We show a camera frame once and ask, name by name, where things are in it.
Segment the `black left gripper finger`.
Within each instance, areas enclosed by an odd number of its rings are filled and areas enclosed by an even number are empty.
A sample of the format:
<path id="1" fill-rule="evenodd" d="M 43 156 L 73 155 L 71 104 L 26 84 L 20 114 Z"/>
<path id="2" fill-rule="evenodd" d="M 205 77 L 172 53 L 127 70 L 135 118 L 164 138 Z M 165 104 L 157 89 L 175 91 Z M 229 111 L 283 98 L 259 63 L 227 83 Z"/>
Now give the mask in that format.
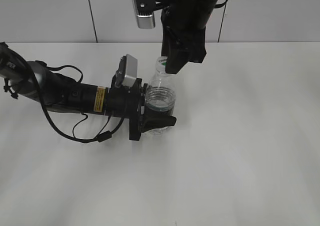
<path id="1" fill-rule="evenodd" d="M 141 133 L 145 133 L 155 129 L 173 127 L 176 122 L 176 117 L 168 115 L 162 117 L 144 117 L 142 119 Z"/>

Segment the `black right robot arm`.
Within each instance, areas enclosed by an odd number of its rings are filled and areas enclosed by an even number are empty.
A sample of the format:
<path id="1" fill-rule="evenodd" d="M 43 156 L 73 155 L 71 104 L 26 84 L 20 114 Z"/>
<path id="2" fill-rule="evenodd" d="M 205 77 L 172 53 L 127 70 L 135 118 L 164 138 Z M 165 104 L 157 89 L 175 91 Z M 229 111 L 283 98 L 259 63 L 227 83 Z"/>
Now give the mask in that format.
<path id="1" fill-rule="evenodd" d="M 202 63 L 206 25 L 218 0 L 173 0 L 162 10 L 161 55 L 165 72 L 177 74 L 188 62 Z"/>

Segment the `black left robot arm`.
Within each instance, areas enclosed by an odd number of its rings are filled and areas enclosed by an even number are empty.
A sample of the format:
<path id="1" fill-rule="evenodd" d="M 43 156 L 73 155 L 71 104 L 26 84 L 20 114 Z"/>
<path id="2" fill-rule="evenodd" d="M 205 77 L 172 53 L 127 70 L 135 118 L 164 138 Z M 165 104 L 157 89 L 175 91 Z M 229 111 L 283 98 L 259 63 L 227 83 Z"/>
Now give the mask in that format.
<path id="1" fill-rule="evenodd" d="M 172 127 L 177 119 L 166 109 L 159 111 L 147 105 L 147 85 L 137 77 L 138 61 L 126 54 L 119 62 L 112 77 L 111 86 L 85 84 L 61 74 L 60 67 L 49 67 L 40 60 L 26 61 L 9 48 L 0 44 L 0 76 L 4 79 L 3 90 L 17 99 L 24 96 L 40 103 L 51 127 L 62 137 L 83 144 L 109 140 L 125 119 L 129 120 L 129 139 L 139 141 L 150 130 Z M 116 117 L 120 121 L 109 131 L 101 130 L 90 139 L 77 138 L 63 133 L 54 124 L 50 112 L 89 114 Z"/>

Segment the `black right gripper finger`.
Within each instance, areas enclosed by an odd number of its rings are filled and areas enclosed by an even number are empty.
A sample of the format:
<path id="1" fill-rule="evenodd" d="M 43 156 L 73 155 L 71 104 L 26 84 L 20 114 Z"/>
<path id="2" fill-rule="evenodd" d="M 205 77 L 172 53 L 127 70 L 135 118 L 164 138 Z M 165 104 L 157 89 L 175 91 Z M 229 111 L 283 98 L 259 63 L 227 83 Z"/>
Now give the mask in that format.
<path id="1" fill-rule="evenodd" d="M 167 74 L 177 74 L 190 60 L 191 35 L 170 26 L 166 27 L 169 32 L 169 57 L 165 71 Z"/>
<path id="2" fill-rule="evenodd" d="M 170 42 L 170 34 L 168 32 L 167 26 L 163 24 L 162 25 L 162 45 L 161 45 L 162 57 L 169 57 L 170 55 L 169 42 Z"/>

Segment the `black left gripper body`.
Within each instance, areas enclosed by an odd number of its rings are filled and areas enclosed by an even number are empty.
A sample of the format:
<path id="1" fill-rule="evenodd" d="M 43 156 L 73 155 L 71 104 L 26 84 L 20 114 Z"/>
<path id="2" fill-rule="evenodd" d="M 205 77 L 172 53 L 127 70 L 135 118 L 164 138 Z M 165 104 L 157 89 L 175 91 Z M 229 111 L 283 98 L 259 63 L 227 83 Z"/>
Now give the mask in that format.
<path id="1" fill-rule="evenodd" d="M 110 132 L 118 131 L 125 119 L 129 120 L 129 140 L 138 141 L 142 135 L 143 106 L 142 79 L 137 78 L 132 87 L 116 86 L 116 77 L 112 77 L 111 87 L 106 96 L 106 115 L 120 118 L 118 125 Z"/>

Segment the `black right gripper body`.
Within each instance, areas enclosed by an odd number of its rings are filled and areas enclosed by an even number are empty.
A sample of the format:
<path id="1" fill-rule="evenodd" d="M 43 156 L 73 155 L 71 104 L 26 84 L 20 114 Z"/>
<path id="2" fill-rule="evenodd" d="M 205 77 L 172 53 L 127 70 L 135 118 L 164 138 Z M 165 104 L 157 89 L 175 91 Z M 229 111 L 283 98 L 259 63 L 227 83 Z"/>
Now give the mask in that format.
<path id="1" fill-rule="evenodd" d="M 161 12 L 161 55 L 169 63 L 202 63 L 205 49 L 207 9 L 187 0 L 171 3 Z"/>

